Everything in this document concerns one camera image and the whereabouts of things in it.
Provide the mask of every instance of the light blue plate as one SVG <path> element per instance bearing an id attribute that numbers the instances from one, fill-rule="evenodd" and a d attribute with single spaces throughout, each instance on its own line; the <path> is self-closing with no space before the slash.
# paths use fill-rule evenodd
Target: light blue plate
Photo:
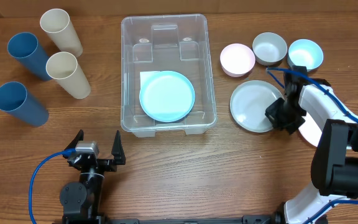
<path id="1" fill-rule="evenodd" d="M 174 122 L 184 118 L 194 106 L 196 94 L 184 75 L 173 71 L 153 74 L 142 85 L 140 105 L 151 118 Z"/>

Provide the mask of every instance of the cup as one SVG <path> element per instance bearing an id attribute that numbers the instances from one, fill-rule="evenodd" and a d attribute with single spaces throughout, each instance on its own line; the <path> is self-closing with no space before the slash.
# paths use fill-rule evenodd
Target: cup
<path id="1" fill-rule="evenodd" d="M 7 43 L 7 51 L 40 79 L 44 81 L 51 79 L 45 69 L 48 55 L 34 34 L 21 32 L 14 35 Z"/>
<path id="2" fill-rule="evenodd" d="M 49 117 L 47 109 L 19 82 L 0 87 L 0 110 L 33 126 L 45 124 Z"/>
<path id="3" fill-rule="evenodd" d="M 40 20 L 41 28 L 62 52 L 79 57 L 83 48 L 71 23 L 70 16 L 63 9 L 51 9 Z"/>
<path id="4" fill-rule="evenodd" d="M 71 53 L 52 55 L 47 62 L 47 73 L 76 99 L 86 98 L 91 93 L 91 86 Z"/>
<path id="5" fill-rule="evenodd" d="M 278 34 L 264 32 L 254 39 L 252 50 L 259 64 L 274 65 L 287 54 L 287 43 Z"/>
<path id="6" fill-rule="evenodd" d="M 321 47 L 307 39 L 294 41 L 288 49 L 287 62 L 290 67 L 305 66 L 307 71 L 316 70 L 323 62 L 324 54 Z"/>

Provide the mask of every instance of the light blue bowl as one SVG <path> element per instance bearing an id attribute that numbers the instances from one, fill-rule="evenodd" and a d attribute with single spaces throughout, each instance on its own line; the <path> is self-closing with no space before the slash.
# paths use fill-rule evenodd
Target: light blue bowl
<path id="1" fill-rule="evenodd" d="M 296 40 L 288 49 L 289 66 L 305 66 L 308 72 L 317 69 L 323 62 L 324 54 L 321 47 L 307 39 Z"/>

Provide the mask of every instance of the wood grain surface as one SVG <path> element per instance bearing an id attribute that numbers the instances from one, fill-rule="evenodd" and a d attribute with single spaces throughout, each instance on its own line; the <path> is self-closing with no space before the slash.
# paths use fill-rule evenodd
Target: wood grain surface
<path id="1" fill-rule="evenodd" d="M 289 45 L 311 39 L 324 50 L 324 62 L 313 74 L 325 78 L 336 95 L 358 114 L 358 12 L 207 14 L 218 111 L 216 127 L 205 134 L 184 131 L 136 138 L 120 127 L 121 20 L 124 17 L 73 17 L 84 47 L 78 59 L 92 87 L 76 100 L 54 82 L 42 82 L 11 58 L 8 40 L 33 32 L 49 55 L 58 49 L 39 27 L 39 18 L 0 19 L 0 86 L 22 82 L 49 110 L 39 128 L 0 111 L 0 223 L 30 223 L 27 192 L 38 163 L 61 151 L 79 129 L 85 140 L 99 143 L 101 157 L 111 157 L 115 131 L 121 130 L 127 164 L 106 174 L 100 210 L 111 218 L 211 218 L 270 214 L 310 181 L 314 148 L 298 133 L 254 134 L 235 124 L 229 99 L 242 78 L 224 74 L 219 54 L 231 43 L 252 45 L 261 32 L 276 32 Z M 250 80 L 279 87 L 256 65 Z M 34 185 L 38 223 L 61 219 L 59 192 L 79 173 L 66 160 L 52 159 Z M 340 205 L 328 213 L 332 223 L 358 223 L 358 206 Z"/>
<path id="2" fill-rule="evenodd" d="M 358 0 L 0 0 L 2 17 L 37 17 L 60 8 L 71 16 L 233 12 L 354 12 Z"/>

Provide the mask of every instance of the bowl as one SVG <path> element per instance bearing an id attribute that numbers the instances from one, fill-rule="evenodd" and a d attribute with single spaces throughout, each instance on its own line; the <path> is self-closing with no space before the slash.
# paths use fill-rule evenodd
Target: bowl
<path id="1" fill-rule="evenodd" d="M 245 75 L 255 65 L 255 55 L 244 44 L 230 44 L 221 52 L 223 71 L 231 77 Z"/>
<path id="2" fill-rule="evenodd" d="M 296 40 L 288 49 L 288 65 L 305 66 L 308 72 L 316 70 L 322 64 L 323 59 L 323 50 L 311 40 Z"/>
<path id="3" fill-rule="evenodd" d="M 274 65 L 287 54 L 287 43 L 278 34 L 264 32 L 252 43 L 256 61 L 261 65 Z"/>

